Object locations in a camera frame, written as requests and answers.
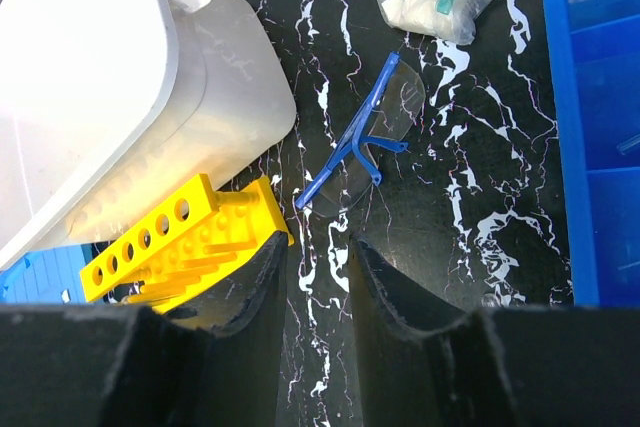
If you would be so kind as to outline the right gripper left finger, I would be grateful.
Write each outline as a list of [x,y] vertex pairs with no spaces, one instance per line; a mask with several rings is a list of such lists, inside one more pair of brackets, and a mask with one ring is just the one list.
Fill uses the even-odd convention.
[[241,309],[206,329],[148,307],[3,305],[2,424],[274,425],[287,247],[267,240]]

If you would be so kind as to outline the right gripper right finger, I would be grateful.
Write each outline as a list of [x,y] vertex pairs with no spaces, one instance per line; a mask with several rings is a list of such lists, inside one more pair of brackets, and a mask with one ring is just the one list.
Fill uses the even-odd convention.
[[638,424],[637,310],[466,312],[359,237],[348,269],[366,425]]

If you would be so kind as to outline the light blue plastic lid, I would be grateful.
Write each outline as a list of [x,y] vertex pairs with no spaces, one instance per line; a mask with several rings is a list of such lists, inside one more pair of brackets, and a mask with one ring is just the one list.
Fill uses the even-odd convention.
[[92,259],[90,244],[28,252],[1,273],[1,302],[85,304],[80,271]]

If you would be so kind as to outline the clear test tube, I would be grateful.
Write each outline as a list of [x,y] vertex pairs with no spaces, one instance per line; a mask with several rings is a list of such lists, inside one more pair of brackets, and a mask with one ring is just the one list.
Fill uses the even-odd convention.
[[629,155],[640,148],[640,135],[637,134],[616,146],[617,151],[623,155]]

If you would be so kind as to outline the blue safety glasses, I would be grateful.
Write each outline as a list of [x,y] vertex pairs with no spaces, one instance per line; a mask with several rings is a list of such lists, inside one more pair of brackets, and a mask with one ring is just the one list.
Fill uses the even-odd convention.
[[426,99],[419,74],[397,52],[387,57],[373,88],[337,141],[319,173],[296,198],[298,210],[310,208],[334,217],[352,208],[382,181],[374,155],[402,153]]

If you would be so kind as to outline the yellow test tube rack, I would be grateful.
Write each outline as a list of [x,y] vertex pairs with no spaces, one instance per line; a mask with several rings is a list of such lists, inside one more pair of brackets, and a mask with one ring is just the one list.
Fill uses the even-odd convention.
[[167,313],[248,263],[288,227],[268,177],[240,191],[212,188],[197,174],[116,239],[80,272],[85,298],[140,283],[126,304]]

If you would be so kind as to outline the white plastic tub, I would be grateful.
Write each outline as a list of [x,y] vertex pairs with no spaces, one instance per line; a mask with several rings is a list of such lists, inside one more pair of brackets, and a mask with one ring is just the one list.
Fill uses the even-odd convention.
[[220,187],[296,118],[245,0],[1,0],[1,265]]

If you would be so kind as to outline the dark blue divided tray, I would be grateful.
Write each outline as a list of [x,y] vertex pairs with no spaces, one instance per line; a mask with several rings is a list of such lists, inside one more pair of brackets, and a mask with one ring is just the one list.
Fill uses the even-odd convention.
[[639,0],[543,0],[578,305],[639,304]]

